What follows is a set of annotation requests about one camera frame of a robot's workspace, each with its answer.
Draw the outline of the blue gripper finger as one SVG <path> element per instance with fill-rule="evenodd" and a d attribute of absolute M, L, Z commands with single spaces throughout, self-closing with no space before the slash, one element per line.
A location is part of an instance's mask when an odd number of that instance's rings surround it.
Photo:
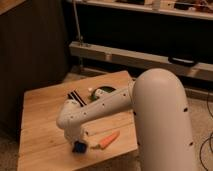
<path fill-rule="evenodd" d="M 85 153 L 87 150 L 87 145 L 83 142 L 76 141 L 72 149 L 73 153 Z"/>

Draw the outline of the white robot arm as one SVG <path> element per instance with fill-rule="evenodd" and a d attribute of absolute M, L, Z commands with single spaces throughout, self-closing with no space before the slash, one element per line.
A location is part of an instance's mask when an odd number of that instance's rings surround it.
<path fill-rule="evenodd" d="M 82 124 L 127 110 L 133 112 L 142 171 L 197 171 L 186 93 L 166 69 L 149 69 L 83 107 L 67 100 L 56 124 L 74 143 L 83 140 Z"/>

